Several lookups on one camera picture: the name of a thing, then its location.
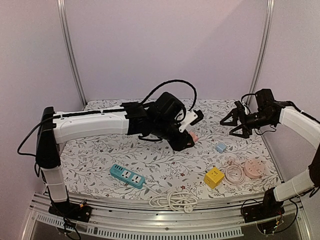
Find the floral table mat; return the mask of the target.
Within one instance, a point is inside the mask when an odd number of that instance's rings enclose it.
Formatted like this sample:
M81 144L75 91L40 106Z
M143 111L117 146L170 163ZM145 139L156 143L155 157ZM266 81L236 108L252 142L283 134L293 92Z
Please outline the floral table mat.
M198 199L227 198L264 193L279 185L270 154L259 135L248 139L229 135L229 128L220 120L234 108L233 100L198 100L195 108L204 118L190 130L198 136L195 146L180 152L172 150L167 141L148 142L135 135L101 135L71 140L60 155L64 181L71 193L94 197L148 200L154 193L189 192ZM216 151L218 143L227 150ZM262 160L266 172L260 178L245 175L248 159ZM137 189L110 174L120 165L145 178ZM211 189L204 176L217 167L225 177Z

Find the left aluminium frame post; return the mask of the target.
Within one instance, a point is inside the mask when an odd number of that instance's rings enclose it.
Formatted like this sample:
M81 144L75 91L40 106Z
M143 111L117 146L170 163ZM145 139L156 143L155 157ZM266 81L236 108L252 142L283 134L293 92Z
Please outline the left aluminium frame post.
M81 82L77 61L76 61L75 53L73 50L72 39L71 39L68 18L67 18L66 3L64 0L57 0L56 2L57 2L57 9L59 14L61 30L62 30L62 36L63 36L66 53L67 53L67 57L70 65L70 70L72 73L72 77L74 80L74 84L75 84L80 102L82 106L85 107L87 105L87 99L86 99L85 91Z

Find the blue plug adapter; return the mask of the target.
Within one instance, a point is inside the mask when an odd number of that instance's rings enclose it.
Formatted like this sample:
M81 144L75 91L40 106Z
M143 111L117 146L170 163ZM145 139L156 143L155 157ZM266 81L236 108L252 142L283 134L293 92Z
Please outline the blue plug adapter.
M220 142L215 146L215 150L222 154L227 150L227 146L224 143Z

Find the aluminium front rail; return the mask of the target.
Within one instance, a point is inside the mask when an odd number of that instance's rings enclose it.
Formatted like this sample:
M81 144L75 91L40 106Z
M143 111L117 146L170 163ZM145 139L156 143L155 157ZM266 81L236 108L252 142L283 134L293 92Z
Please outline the aluminium front rail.
M245 222L241 208L260 202L261 193L202 199L191 213L157 209L146 200L102 198L72 193L72 203L87 200L92 208L88 222L77 222L83 240L314 240L300 199L284 203L277 231L263 234L268 219Z

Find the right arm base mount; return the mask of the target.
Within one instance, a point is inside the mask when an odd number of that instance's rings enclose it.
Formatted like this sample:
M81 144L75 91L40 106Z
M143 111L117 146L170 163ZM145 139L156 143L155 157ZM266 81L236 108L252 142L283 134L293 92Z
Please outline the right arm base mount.
M245 223L256 222L284 214L283 204L283 201L264 204L255 199L247 199L241 205L240 214Z

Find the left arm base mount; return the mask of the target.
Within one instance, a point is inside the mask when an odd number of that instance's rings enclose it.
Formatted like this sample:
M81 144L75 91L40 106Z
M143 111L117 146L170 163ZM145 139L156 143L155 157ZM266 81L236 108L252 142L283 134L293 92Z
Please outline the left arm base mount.
M52 215L65 217L69 220L88 223L91 218L92 207L87 204L86 199L81 201L80 203L72 203L70 201L52 201L48 212Z

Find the teal power strip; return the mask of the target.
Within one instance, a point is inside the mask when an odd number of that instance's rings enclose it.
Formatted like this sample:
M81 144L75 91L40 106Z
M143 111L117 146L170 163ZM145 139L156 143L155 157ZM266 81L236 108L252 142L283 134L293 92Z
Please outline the teal power strip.
M114 178L139 190L142 189L143 185L146 183L146 180L143 176L134 173L133 171L130 171L118 164L114 164L110 168L109 173Z

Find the right aluminium frame post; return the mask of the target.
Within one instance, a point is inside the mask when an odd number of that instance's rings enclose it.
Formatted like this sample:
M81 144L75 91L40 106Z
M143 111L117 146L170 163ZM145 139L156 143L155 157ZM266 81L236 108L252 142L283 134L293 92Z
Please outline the right aluminium frame post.
M265 59L265 55L268 47L268 40L269 40L271 28L272 28L274 9L275 9L275 0L267 0L264 24L262 29L262 38L260 41L259 52L257 55L257 60L255 63L251 83L248 90L250 94L253 94L256 92L260 74L262 72L263 63L264 63L264 59Z

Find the pink plug adapter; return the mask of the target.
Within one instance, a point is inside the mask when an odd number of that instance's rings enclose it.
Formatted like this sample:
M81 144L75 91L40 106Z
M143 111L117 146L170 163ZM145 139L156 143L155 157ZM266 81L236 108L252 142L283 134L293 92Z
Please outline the pink plug adapter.
M190 131L189 135L192 137L194 143L196 143L199 140L199 137L194 132Z

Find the yellow cube socket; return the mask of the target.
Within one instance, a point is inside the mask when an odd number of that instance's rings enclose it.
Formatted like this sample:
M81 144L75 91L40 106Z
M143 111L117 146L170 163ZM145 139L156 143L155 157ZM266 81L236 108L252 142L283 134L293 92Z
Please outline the yellow cube socket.
M224 179L225 174L217 167L212 168L204 176L204 182L211 188L216 188Z

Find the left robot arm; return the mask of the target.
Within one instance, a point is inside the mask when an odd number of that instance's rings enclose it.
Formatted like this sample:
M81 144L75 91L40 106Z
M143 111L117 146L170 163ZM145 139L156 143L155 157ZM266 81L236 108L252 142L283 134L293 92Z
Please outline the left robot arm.
M115 134L137 135L143 141L153 135L157 142L166 140L176 152L195 145L195 138L187 127L203 119L202 111L194 110L194 105L186 108L169 92L162 93L155 101L149 102L149 97L100 110L56 112L53 107L43 110L41 121L27 136L37 131L33 157L44 174L51 203L63 217L70 217L75 210L64 183L61 144L79 138Z

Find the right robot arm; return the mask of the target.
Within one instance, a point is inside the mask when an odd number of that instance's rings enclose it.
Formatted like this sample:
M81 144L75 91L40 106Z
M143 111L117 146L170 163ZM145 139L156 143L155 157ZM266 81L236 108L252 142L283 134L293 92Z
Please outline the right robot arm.
M265 126L281 126L291 130L288 136L282 135L276 148L282 153L284 163L281 167L293 162L291 179L267 190L263 202L257 206L262 218L269 218L279 210L284 201L294 197L309 196L320 191L320 122L299 109L290 100L276 100L272 90L263 88L251 93L256 99L256 112L246 111L242 100L235 101L235 107L220 121L223 126L232 126L229 134L243 139L249 138L254 130Z

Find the aluminium frame post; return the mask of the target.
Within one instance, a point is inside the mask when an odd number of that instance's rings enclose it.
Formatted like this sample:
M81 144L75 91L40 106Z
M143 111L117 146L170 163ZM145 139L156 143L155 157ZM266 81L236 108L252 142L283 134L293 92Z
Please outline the aluminium frame post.
M262 72L263 63L264 63L264 59L265 59L265 55L268 47L268 40L269 40L271 28L272 28L274 9L275 9L275 0L267 0L264 24L262 29L262 38L260 41L259 52L257 55L257 60L255 63L251 83L248 90L250 94L253 94L256 92L260 74Z
M67 57L70 65L70 70L72 73L72 77L74 80L74 84L75 84L80 102L82 106L85 107L87 105L87 99L86 99L85 91L81 82L77 61L76 61L75 53L73 50L72 39L71 39L68 18L67 18L66 3L64 0L57 0L56 2L57 2L57 9L59 14L61 30L62 30L62 36L63 36L66 53L67 53Z

